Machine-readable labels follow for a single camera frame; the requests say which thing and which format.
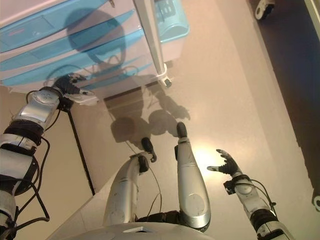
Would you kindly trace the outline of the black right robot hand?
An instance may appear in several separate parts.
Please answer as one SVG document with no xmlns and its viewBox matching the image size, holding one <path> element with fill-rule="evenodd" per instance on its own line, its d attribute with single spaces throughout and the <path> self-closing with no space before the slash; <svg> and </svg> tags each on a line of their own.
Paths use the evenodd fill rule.
<svg viewBox="0 0 320 240">
<path fill-rule="evenodd" d="M 233 177 L 237 173 L 239 173 L 240 175 L 242 174 L 242 171 L 239 168 L 238 164 L 228 152 L 222 149 L 216 149 L 216 151 L 224 159 L 224 164 L 220 166 L 208 166 L 206 168 L 208 171 L 220 172 L 230 175 L 231 177 Z"/>
</svg>

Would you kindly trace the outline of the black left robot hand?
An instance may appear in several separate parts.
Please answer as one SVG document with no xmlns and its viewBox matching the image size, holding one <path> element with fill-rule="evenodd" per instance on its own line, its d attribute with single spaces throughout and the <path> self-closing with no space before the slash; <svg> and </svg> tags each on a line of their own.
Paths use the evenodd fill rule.
<svg viewBox="0 0 320 240">
<path fill-rule="evenodd" d="M 58 77 L 54 84 L 53 88 L 61 91 L 62 94 L 66 95 L 88 95 L 88 91 L 83 90 L 77 87 L 75 84 L 78 82 L 82 82 L 86 80 L 86 78 L 77 73 L 69 73 L 63 76 Z"/>
</svg>

